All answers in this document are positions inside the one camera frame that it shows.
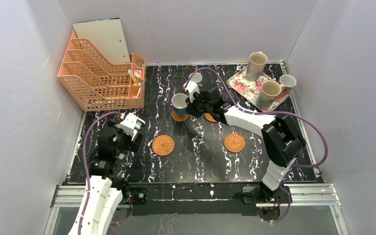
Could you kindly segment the light wooden coaster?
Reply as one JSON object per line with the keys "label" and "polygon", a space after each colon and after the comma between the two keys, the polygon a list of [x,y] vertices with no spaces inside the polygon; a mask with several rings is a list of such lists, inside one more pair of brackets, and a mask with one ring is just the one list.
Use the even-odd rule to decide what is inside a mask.
{"label": "light wooden coaster", "polygon": [[184,122],[189,118],[189,115],[179,115],[175,111],[171,112],[171,117],[173,118],[174,121],[176,122]]}
{"label": "light wooden coaster", "polygon": [[204,116],[205,116],[206,120],[209,121],[209,122],[211,122],[211,123],[216,123],[217,122],[217,120],[215,120],[210,113],[205,113]]}

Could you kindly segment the small grey mug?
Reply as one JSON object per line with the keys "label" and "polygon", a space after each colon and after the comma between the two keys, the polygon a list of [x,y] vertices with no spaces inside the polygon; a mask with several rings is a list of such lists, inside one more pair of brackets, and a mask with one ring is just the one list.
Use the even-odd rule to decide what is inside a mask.
{"label": "small grey mug", "polygon": [[203,80],[203,77],[201,73],[196,72],[196,73],[191,74],[191,79],[190,79],[191,82],[194,82],[196,84],[202,84],[202,80]]}

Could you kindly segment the blue patterned mug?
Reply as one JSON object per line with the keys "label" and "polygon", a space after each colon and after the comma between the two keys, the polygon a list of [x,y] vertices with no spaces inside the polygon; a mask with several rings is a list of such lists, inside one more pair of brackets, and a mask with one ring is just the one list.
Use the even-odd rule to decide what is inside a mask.
{"label": "blue patterned mug", "polygon": [[184,93],[175,94],[171,100],[173,111],[180,116],[188,115],[186,99],[189,98]]}

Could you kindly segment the woven rattan coaster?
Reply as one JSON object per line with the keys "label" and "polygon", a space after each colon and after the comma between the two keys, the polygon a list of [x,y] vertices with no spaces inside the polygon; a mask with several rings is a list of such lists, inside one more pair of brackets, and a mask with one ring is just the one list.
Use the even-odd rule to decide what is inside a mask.
{"label": "woven rattan coaster", "polygon": [[157,136],[152,142],[152,150],[159,156],[167,156],[174,150],[175,143],[168,135]]}
{"label": "woven rattan coaster", "polygon": [[232,153],[241,152],[245,147],[245,140],[244,138],[236,133],[229,134],[224,139],[224,146],[225,148]]}

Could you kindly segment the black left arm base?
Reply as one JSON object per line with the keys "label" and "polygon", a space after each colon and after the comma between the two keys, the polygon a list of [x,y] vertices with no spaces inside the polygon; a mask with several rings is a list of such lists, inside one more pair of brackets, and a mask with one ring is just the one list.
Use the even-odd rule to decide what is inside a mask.
{"label": "black left arm base", "polygon": [[114,178],[112,187],[120,190],[123,196],[117,210],[128,209],[132,213],[135,206],[143,206],[147,203],[147,188],[145,187],[131,184],[125,178]]}

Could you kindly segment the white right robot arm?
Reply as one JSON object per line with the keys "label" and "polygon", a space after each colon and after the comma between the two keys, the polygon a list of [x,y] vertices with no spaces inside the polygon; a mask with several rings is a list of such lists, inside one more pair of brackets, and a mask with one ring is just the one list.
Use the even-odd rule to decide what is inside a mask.
{"label": "white right robot arm", "polygon": [[277,191],[287,172],[306,147],[306,141],[293,123],[291,113],[265,115],[224,101],[218,88],[199,90],[190,82],[184,85],[186,99],[182,108],[196,118],[209,113],[214,120],[225,125],[236,126],[263,138],[270,159],[267,171],[260,182],[260,190],[266,193]]}

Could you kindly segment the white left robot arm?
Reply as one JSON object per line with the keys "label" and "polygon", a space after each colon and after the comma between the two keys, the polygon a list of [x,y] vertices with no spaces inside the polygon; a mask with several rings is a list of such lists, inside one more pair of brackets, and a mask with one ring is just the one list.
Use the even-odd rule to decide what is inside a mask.
{"label": "white left robot arm", "polygon": [[70,235],[104,235],[111,227],[113,215],[123,202],[133,208],[135,195],[127,179],[114,179],[113,169],[125,153],[136,153],[145,121],[133,114],[110,120],[98,132],[97,144],[86,159],[86,186],[79,212]]}

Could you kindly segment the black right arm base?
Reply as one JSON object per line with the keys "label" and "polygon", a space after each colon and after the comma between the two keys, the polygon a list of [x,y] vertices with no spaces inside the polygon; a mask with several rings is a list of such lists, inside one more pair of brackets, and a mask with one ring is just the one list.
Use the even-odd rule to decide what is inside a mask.
{"label": "black right arm base", "polygon": [[234,193],[232,198],[244,204],[256,204],[260,221],[270,224],[283,220],[293,202],[289,187],[284,182],[275,190],[262,182],[256,187],[245,186],[241,192]]}

